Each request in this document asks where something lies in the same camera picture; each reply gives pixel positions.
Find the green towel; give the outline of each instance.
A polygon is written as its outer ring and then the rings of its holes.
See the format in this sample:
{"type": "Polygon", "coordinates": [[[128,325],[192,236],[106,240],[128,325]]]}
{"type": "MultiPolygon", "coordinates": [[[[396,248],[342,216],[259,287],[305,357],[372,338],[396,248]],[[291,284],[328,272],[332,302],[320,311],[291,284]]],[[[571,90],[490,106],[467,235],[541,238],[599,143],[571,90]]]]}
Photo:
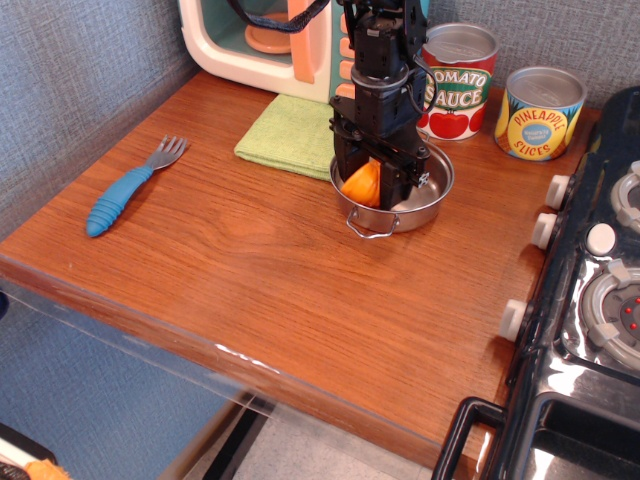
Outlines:
{"type": "Polygon", "coordinates": [[[325,103],[278,95],[234,152],[262,165],[330,180],[334,156],[330,118],[333,109],[325,103]]]}

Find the blue fork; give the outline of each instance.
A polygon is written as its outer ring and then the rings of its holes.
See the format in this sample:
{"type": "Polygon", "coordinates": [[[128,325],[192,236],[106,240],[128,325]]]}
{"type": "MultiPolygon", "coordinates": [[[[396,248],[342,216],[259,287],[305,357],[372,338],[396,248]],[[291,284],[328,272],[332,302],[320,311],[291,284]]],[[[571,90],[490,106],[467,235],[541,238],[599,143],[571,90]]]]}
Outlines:
{"type": "Polygon", "coordinates": [[[87,235],[97,237],[105,232],[122,213],[135,191],[149,180],[154,170],[168,167],[180,158],[187,140],[173,137],[169,143],[168,141],[169,136],[166,135],[143,166],[128,171],[104,192],[87,218],[87,235]]]}

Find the wooden countertop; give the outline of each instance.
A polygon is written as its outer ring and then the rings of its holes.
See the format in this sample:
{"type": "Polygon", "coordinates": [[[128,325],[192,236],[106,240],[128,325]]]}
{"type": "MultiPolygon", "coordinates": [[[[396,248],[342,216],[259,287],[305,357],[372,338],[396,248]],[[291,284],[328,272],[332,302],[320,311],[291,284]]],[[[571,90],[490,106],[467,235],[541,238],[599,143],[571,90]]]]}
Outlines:
{"type": "Polygon", "coordinates": [[[533,293],[547,187],[598,117],[521,161],[492,137],[500,95],[478,135],[434,141],[455,167],[436,220],[362,240],[330,183],[234,156],[275,95],[200,73],[0,245],[0,276],[433,466],[463,398],[506,400],[502,311],[533,293]],[[90,239],[95,200],[165,133],[189,150],[90,239]]]}

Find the stainless steel pot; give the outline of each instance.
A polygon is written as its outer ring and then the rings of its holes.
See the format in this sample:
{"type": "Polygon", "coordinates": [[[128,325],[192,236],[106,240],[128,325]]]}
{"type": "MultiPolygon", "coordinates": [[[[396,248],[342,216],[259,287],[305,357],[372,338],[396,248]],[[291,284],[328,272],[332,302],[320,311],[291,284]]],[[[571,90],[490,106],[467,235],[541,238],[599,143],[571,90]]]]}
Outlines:
{"type": "Polygon", "coordinates": [[[422,188],[414,187],[409,198],[391,210],[365,207],[346,197],[340,191],[344,181],[340,178],[338,163],[335,158],[331,161],[331,183],[336,190],[338,206],[347,217],[347,226],[359,237],[389,237],[393,233],[414,230],[438,214],[440,203],[453,186],[453,164],[438,147],[428,142],[426,145],[431,151],[431,157],[427,160],[429,181],[422,188]]]}

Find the white knob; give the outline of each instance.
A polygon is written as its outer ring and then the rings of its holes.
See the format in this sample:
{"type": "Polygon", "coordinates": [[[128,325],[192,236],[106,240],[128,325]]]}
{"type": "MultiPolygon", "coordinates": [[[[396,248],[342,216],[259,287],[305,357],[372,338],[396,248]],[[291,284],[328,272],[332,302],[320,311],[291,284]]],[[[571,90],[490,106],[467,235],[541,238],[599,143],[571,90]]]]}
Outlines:
{"type": "Polygon", "coordinates": [[[531,235],[531,243],[542,250],[546,250],[557,219],[558,216],[555,213],[541,213],[538,215],[536,226],[533,228],[533,234],[531,235]]]}
{"type": "Polygon", "coordinates": [[[562,206],[562,200],[564,200],[564,194],[567,193],[567,187],[569,186],[569,179],[567,175],[554,175],[547,190],[547,198],[545,204],[554,210],[560,210],[562,206]]]}
{"type": "Polygon", "coordinates": [[[524,319],[524,313],[527,310],[527,304],[519,300],[509,300],[507,306],[502,312],[502,321],[500,322],[500,336],[511,342],[515,342],[520,331],[520,325],[524,319]]]}
{"type": "Polygon", "coordinates": [[[606,255],[616,244],[616,232],[606,223],[594,225],[587,234],[587,250],[596,257],[606,255]]]}

